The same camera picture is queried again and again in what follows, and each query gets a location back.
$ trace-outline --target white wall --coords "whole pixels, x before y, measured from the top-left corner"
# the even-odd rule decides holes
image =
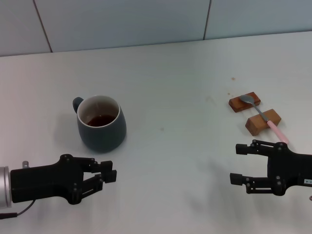
[[[312,0],[212,0],[206,39],[312,30]]]
[[[50,52],[32,0],[0,0],[0,56]]]
[[[202,40],[209,0],[36,0],[53,52]]]

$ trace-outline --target white table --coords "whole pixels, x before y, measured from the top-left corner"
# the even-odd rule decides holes
[[[266,176],[267,158],[235,154],[250,144],[251,91],[274,108],[290,148],[312,154],[312,33],[218,39],[0,58],[0,165],[48,165],[59,156],[112,160],[117,182],[71,206],[38,200],[0,232],[23,234],[285,234],[311,232],[312,189],[248,195],[229,174]],[[126,141],[106,155],[81,143],[72,100],[94,94],[122,106]],[[257,139],[276,142],[271,131]],[[30,202],[3,212],[21,211]]]

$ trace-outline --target mug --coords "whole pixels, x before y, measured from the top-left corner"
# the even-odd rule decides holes
[[[73,100],[73,108],[77,113],[77,123],[83,143],[92,150],[109,152],[118,147],[127,133],[126,120],[120,105],[111,97],[93,96],[83,100]],[[95,117],[109,115],[115,119],[99,127],[88,125]]]

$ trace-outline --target spoon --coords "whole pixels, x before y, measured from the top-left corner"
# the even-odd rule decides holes
[[[259,112],[259,114],[261,115],[261,117],[264,119],[264,121],[266,121],[266,123],[268,124],[268,126],[272,129],[272,131],[276,134],[276,136],[278,137],[278,139],[280,139],[282,142],[288,144],[289,140],[287,139],[287,137],[285,137],[285,135],[276,127],[276,125],[269,120],[259,109],[258,107],[254,104],[254,98],[252,96],[249,95],[242,95],[239,97],[239,99],[245,103],[249,103],[251,105],[253,105],[253,107]]]

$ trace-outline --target wooden block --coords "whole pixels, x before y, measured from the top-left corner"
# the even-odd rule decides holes
[[[280,123],[281,117],[275,112],[275,110],[270,109],[263,113],[276,126]],[[248,118],[245,126],[253,136],[258,135],[263,129],[269,128],[268,124],[266,123],[266,121],[263,120],[261,115],[256,115]]]
[[[258,98],[258,96],[254,92],[248,93],[247,95],[250,95],[254,98],[254,104],[256,106],[260,104],[261,100]],[[232,109],[236,113],[253,107],[251,104],[247,104],[241,101],[239,97],[234,97],[230,99],[229,105],[232,107]]]

